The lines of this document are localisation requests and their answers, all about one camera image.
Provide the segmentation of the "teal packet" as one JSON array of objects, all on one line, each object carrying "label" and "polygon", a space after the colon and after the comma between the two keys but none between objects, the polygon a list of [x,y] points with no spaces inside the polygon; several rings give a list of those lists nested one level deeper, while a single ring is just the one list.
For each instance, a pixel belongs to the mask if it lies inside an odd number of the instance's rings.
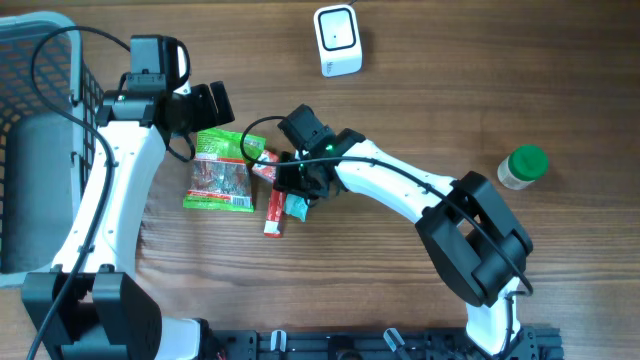
[{"label": "teal packet", "polygon": [[305,222],[308,209],[309,204],[306,199],[294,194],[288,194],[286,196],[284,212],[287,215],[293,216],[301,222]]}]

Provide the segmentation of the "red stick packet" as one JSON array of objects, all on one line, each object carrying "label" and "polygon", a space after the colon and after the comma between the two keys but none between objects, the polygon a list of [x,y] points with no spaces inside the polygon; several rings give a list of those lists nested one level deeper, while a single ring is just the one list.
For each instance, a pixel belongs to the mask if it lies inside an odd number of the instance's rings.
[{"label": "red stick packet", "polygon": [[269,238],[280,238],[282,236],[282,218],[286,202],[284,192],[273,189],[270,194],[267,207],[264,235]]}]

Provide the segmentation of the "green lid jar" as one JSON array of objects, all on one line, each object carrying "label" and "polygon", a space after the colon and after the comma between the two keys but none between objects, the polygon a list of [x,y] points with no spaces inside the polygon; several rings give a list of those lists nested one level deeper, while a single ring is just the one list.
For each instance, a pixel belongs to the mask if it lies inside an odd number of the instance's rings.
[{"label": "green lid jar", "polygon": [[498,166],[500,183],[511,190],[522,190],[545,175],[549,168],[546,153],[538,146],[526,144],[515,149]]}]

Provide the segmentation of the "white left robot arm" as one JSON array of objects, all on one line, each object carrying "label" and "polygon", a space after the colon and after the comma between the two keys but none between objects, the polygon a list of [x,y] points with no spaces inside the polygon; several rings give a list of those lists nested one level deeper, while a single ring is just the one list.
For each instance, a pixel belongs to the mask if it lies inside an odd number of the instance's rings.
[{"label": "white left robot arm", "polygon": [[98,147],[79,212],[50,270],[30,272],[22,302],[53,359],[221,359],[203,319],[162,314],[135,281],[151,182],[174,135],[233,121],[223,82],[187,94],[109,91],[92,127]]}]

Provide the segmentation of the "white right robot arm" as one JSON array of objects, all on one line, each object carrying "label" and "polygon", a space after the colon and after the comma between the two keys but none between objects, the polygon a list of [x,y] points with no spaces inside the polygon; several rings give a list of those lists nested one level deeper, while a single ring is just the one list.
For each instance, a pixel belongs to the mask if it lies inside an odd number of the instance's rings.
[{"label": "white right robot arm", "polygon": [[485,354],[507,357],[520,329],[515,299],[532,241],[496,188],[470,171],[455,179],[400,161],[351,129],[288,130],[295,148],[279,178],[288,190],[325,197],[330,183],[379,201],[415,225],[443,282],[467,306],[467,336]]}]

